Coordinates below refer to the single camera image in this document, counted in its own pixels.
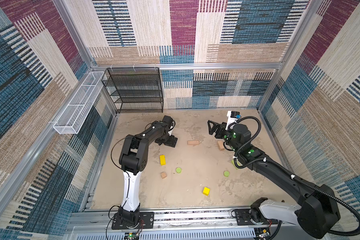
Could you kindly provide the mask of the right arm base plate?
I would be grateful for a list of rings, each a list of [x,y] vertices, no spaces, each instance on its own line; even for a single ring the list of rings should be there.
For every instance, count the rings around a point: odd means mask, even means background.
[[[236,219],[238,226],[273,226],[279,223],[279,220],[276,219],[266,219],[260,211],[256,209],[234,209],[231,211],[231,217]]]

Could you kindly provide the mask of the natural wood block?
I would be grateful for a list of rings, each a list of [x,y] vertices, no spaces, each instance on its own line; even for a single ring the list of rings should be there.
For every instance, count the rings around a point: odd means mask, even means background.
[[[195,140],[195,141],[187,141],[187,144],[190,146],[196,146],[200,144],[200,141]]]
[[[225,147],[224,147],[224,142],[223,141],[218,141],[218,147],[220,151],[224,151]]]

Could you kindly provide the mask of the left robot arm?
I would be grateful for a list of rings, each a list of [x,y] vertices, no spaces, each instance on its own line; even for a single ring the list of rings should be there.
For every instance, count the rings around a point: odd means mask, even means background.
[[[178,138],[172,135],[175,120],[164,116],[137,135],[127,135],[119,157],[124,175],[124,195],[116,215],[116,221],[134,227],[140,223],[139,188],[141,174],[148,163],[149,146],[156,143],[174,148]]]

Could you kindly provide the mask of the green rectangular block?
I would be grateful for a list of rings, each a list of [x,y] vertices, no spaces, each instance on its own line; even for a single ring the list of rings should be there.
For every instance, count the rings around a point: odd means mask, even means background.
[[[235,161],[232,160],[231,162],[232,162],[232,165],[235,167],[235,169],[238,170],[238,168],[237,168],[236,165],[235,165]]]

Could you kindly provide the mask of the yellow rectangular block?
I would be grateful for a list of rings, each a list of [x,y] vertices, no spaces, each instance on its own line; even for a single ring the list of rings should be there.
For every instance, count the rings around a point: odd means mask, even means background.
[[[165,155],[160,155],[160,165],[161,166],[166,165],[166,157],[165,157]]]

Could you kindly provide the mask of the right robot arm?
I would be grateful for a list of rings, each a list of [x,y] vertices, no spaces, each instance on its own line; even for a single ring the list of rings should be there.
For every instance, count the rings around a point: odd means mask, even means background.
[[[326,186],[317,186],[295,175],[270,158],[264,151],[252,145],[259,134],[251,134],[241,119],[230,124],[208,121],[209,134],[223,141],[226,150],[234,152],[234,165],[238,169],[248,168],[266,177],[297,203],[289,206],[262,197],[256,200],[248,211],[254,224],[270,223],[271,220],[300,226],[307,234],[321,239],[340,220],[339,200],[334,191]]]

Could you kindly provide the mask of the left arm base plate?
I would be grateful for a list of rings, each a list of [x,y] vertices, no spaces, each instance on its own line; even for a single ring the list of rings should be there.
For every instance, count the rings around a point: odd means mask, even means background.
[[[113,216],[112,230],[152,229],[154,212],[116,213]]]

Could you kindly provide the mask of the yellow cube block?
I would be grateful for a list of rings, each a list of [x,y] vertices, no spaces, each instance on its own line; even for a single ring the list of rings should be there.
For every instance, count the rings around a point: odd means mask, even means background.
[[[205,196],[209,196],[210,191],[211,191],[210,188],[204,187],[202,193],[203,193],[203,195],[205,195]]]

